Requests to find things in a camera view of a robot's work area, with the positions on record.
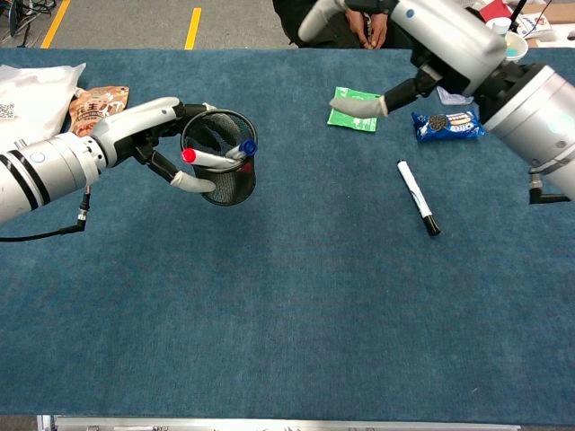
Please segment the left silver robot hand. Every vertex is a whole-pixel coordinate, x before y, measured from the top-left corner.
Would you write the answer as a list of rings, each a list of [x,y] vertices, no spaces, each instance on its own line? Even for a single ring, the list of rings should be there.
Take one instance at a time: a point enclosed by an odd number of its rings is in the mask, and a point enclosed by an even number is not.
[[[108,168],[132,157],[175,188],[209,193],[216,189],[214,182],[181,171],[155,147],[160,138],[181,134],[190,119],[214,108],[206,102],[185,104],[177,97],[162,97],[100,120],[90,137],[102,149]]]

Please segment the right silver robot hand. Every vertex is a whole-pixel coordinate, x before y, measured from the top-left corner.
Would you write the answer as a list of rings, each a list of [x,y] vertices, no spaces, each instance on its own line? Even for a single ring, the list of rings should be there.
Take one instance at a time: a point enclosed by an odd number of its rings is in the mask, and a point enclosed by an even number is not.
[[[334,98],[330,106],[356,118],[385,117],[441,86],[480,99],[493,73],[505,62],[504,39],[454,1],[318,1],[298,36],[309,41],[339,12],[385,13],[412,39],[417,74],[371,101]]]

